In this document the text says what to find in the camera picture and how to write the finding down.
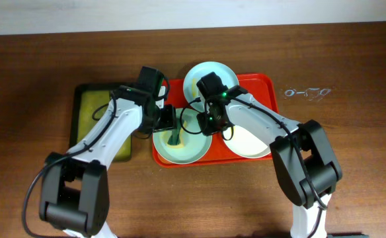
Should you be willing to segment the green and yellow sponge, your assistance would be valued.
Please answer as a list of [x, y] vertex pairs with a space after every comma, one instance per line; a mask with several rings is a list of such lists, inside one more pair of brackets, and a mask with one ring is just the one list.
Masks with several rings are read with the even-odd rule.
[[171, 131], [170, 137], [167, 141], [167, 145], [173, 148], [181, 148], [185, 146], [184, 138], [186, 127], [186, 121], [182, 120], [177, 124], [177, 127]]

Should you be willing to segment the light green plate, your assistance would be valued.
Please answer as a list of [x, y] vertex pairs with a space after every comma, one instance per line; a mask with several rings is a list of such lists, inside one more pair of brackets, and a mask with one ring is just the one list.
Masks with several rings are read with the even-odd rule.
[[153, 134], [153, 145], [157, 153], [169, 163], [185, 165], [198, 161], [209, 150], [212, 144], [211, 136], [203, 134], [189, 134], [182, 128], [178, 131], [179, 142], [169, 143], [172, 130]]

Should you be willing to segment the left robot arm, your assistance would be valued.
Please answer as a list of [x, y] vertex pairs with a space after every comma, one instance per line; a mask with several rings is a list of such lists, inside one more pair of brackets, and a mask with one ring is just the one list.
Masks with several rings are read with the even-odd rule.
[[73, 237], [114, 237], [106, 220], [110, 208], [108, 169], [136, 130], [161, 129], [169, 86], [127, 87], [110, 92], [106, 111], [90, 132], [65, 154], [51, 153], [37, 178], [42, 182], [39, 216]]

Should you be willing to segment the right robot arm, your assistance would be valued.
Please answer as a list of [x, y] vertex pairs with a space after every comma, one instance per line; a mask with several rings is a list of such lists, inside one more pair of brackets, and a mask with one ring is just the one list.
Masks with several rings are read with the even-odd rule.
[[204, 97], [204, 134], [240, 126], [268, 146], [278, 184], [293, 204], [291, 237], [327, 237], [327, 205], [342, 169], [322, 126], [285, 118], [244, 88], [198, 85]]

